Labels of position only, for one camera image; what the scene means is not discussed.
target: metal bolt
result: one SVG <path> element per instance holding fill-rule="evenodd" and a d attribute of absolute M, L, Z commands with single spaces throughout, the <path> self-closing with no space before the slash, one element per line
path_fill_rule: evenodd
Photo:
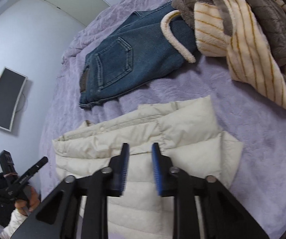
<path fill-rule="evenodd" d="M 65 178 L 65 182 L 66 183 L 72 183 L 72 182 L 74 182 L 74 180 L 75 180 L 75 177 L 73 176 L 73 175 L 69 175 L 69 176 L 67 176 L 66 178 Z"/>
<path fill-rule="evenodd" d="M 178 167 L 172 166 L 172 167 L 169 169 L 169 172 L 170 172 L 170 173 L 178 173 L 178 172 L 180 172 L 180 169 L 179 169 Z"/>
<path fill-rule="evenodd" d="M 217 181 L 217 178 L 215 176 L 213 176 L 213 175 L 209 175 L 209 176 L 206 177 L 206 180 L 209 183 L 214 183 L 214 182 Z"/>
<path fill-rule="evenodd" d="M 112 172 L 112 168 L 111 167 L 104 167 L 103 169 L 101 169 L 102 173 L 111 173 Z"/>

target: denim fabric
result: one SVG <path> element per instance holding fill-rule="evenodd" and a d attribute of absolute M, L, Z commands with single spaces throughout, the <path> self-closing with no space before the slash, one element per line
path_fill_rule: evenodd
<path fill-rule="evenodd" d="M 86 56 L 80 79 L 81 108 L 100 105 L 181 67 L 183 56 L 160 28 L 162 18 L 173 10 L 169 2 L 155 10 L 132 13 Z M 170 26 L 178 41 L 195 51 L 195 36 L 185 21 L 177 17 Z"/>

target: purple blanket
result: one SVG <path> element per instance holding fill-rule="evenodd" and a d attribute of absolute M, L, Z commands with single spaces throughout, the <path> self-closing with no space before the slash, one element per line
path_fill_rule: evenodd
<path fill-rule="evenodd" d="M 79 77 L 85 56 L 133 11 L 157 8 L 170 0 L 123 0 L 103 11 L 81 31 L 63 57 L 54 98 L 43 129 L 40 156 L 49 164 L 41 169 L 42 196 L 56 185 L 55 154 L 51 139 L 76 129 L 84 120 L 99 123 L 137 109 L 139 104 L 167 103 L 212 96 L 224 130 L 244 143 L 231 192 L 259 222 L 271 239 L 286 230 L 286 111 L 251 86 L 231 81 L 224 59 L 200 57 L 169 76 L 105 103 L 92 111 L 78 107 Z"/>

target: jacket sleeve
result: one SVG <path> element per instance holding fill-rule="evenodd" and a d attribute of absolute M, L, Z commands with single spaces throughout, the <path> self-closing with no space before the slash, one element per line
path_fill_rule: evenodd
<path fill-rule="evenodd" d="M 10 237 L 14 234 L 14 232 L 18 229 L 18 227 L 26 220 L 26 216 L 23 216 L 19 213 L 17 209 L 15 209 L 11 214 L 11 220 L 8 226 L 0 233 L 1 239 L 10 239 Z"/>

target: hand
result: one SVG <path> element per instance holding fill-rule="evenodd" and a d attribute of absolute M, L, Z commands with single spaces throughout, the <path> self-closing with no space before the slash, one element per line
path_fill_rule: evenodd
<path fill-rule="evenodd" d="M 35 188 L 29 186 L 31 188 L 31 199 L 30 199 L 30 208 L 29 211 L 32 212 L 37 208 L 38 205 L 40 205 L 39 195 L 36 192 Z M 21 215 L 26 216 L 27 214 L 23 210 L 23 208 L 27 205 L 27 202 L 22 199 L 16 200 L 15 207 L 19 211 Z"/>

